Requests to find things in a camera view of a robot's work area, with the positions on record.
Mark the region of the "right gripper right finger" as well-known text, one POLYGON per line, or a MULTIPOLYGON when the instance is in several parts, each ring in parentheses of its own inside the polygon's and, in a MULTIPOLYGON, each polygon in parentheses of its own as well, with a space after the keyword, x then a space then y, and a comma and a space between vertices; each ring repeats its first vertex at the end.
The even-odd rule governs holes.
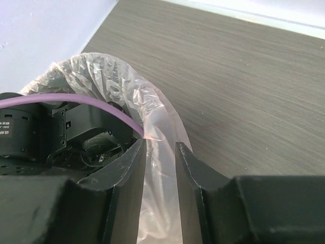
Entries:
POLYGON ((227 178, 175 145, 184 243, 324 243, 323 176, 227 178))

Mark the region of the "pink plastic trash bag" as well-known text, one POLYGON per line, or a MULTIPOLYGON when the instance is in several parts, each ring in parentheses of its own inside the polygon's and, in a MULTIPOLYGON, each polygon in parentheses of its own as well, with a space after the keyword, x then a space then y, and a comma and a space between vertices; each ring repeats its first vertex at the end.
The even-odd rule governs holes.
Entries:
POLYGON ((190 144, 183 122, 166 96, 121 59, 82 53, 53 63, 21 93, 69 93, 112 101, 144 129, 146 169, 138 243, 182 243, 175 144, 190 144))

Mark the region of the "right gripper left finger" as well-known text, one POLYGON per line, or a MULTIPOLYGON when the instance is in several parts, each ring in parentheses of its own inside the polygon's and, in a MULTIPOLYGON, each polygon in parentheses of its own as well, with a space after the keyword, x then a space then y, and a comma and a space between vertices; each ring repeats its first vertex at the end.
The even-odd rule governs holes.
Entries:
POLYGON ((1 243, 136 243, 146 142, 81 178, 1 160, 1 243))

